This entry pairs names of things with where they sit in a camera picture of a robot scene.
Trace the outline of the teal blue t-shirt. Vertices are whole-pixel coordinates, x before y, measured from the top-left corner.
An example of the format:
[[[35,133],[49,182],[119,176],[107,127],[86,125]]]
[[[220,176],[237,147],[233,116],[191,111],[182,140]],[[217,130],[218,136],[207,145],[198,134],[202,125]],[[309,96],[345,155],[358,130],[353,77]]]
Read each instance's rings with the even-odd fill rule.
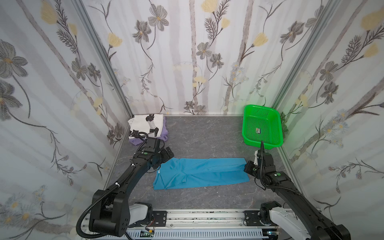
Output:
[[[177,159],[161,165],[155,190],[174,190],[241,184],[250,181],[244,158]]]

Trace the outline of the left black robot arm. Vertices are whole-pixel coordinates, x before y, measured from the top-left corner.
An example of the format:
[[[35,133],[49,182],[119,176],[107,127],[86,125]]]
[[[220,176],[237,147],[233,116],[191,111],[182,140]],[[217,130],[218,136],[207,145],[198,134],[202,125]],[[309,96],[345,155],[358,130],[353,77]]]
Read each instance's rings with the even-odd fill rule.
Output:
[[[165,146],[163,140],[147,138],[139,146],[130,165],[118,180],[105,190],[93,195],[87,208],[90,214],[89,231],[91,239],[104,236],[121,237],[129,227],[136,223],[151,221],[152,205],[137,202],[129,205],[129,197],[139,180],[151,169],[157,170],[161,164],[174,157],[174,153]]]

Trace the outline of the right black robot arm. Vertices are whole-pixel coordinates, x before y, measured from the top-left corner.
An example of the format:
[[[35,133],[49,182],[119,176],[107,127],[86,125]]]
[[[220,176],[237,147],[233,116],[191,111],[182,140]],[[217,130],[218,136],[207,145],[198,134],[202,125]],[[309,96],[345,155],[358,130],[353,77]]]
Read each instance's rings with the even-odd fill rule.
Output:
[[[290,177],[277,171],[271,154],[258,152],[257,162],[248,161],[244,172],[259,180],[262,187],[276,193],[291,207],[291,216],[277,202],[264,203],[259,219],[264,225],[281,227],[294,240],[350,240],[351,234],[344,225],[336,225],[324,216],[299,192]]]

